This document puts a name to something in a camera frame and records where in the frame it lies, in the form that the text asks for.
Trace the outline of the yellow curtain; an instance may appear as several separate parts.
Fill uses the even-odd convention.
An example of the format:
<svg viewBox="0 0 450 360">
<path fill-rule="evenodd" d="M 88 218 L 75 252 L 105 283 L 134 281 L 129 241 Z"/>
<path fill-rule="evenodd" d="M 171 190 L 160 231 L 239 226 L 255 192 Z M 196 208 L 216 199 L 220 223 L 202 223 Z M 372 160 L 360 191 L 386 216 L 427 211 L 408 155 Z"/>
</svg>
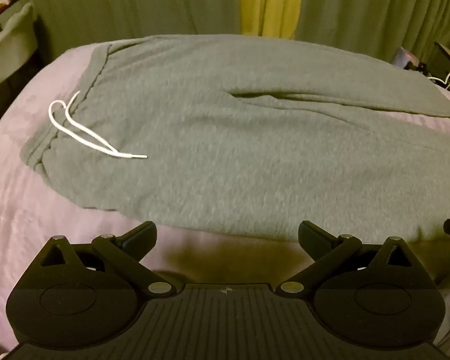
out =
<svg viewBox="0 0 450 360">
<path fill-rule="evenodd" d="M 302 0 L 240 0 L 241 33 L 264 38 L 293 39 Z"/>
</svg>

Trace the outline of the grey sweatpants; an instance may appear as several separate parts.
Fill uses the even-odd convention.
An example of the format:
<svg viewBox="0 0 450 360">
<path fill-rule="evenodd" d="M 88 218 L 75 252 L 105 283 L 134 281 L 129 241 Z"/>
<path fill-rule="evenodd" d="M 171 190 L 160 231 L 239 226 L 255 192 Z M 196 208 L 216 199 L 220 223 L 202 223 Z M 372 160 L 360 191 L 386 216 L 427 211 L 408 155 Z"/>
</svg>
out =
<svg viewBox="0 0 450 360">
<path fill-rule="evenodd" d="M 418 72 L 303 41 L 161 35 L 98 46 L 23 162 L 77 206 L 294 241 L 365 242 L 450 219 L 450 100 Z"/>
</svg>

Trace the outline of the grey cloth on furniture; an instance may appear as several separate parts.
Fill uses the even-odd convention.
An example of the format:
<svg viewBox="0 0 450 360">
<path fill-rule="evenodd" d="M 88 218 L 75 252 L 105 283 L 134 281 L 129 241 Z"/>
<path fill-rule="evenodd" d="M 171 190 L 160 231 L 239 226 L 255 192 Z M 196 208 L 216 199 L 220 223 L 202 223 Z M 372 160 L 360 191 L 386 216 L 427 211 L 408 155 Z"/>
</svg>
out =
<svg viewBox="0 0 450 360">
<path fill-rule="evenodd" d="M 34 8 L 28 2 L 0 31 L 0 84 L 15 74 L 38 49 Z"/>
</svg>

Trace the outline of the green curtain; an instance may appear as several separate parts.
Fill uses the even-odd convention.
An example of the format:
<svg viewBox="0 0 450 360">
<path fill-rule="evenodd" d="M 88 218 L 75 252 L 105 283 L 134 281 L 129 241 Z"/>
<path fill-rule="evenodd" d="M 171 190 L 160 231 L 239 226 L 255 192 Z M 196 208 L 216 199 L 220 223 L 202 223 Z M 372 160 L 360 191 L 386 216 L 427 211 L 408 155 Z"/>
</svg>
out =
<svg viewBox="0 0 450 360">
<path fill-rule="evenodd" d="M 241 33 L 240 0 L 26 0 L 47 59 L 99 41 L 155 34 Z M 450 47 L 450 0 L 302 0 L 294 39 L 391 60 Z"/>
</svg>

